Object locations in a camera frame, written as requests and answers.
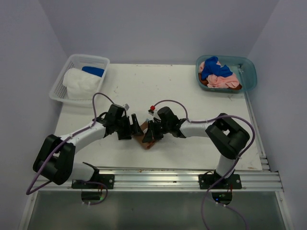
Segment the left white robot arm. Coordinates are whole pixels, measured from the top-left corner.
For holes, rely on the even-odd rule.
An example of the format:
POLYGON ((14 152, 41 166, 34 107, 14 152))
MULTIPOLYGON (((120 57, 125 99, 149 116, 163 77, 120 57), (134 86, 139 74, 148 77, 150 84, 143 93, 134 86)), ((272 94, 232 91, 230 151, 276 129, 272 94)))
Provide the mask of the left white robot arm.
POLYGON ((119 140, 143 135, 136 115, 128 116, 123 106, 112 104, 107 112, 73 133, 47 136, 33 164, 35 177, 41 175, 57 185, 72 180, 89 188, 101 187, 99 170, 86 162, 75 163, 75 154, 113 133, 119 140))

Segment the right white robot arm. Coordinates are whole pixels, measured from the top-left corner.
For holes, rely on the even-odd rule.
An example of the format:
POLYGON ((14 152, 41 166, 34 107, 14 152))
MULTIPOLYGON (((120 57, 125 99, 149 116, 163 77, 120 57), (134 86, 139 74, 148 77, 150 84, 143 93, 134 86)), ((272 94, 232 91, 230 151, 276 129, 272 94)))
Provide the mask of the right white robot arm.
POLYGON ((148 121, 143 143, 161 140, 165 134, 176 138, 209 138, 221 154, 216 169, 198 176, 200 189, 242 189, 241 178, 234 164, 250 139, 249 133, 233 117, 221 113, 208 122, 179 119, 169 107, 157 112, 158 118, 148 121))

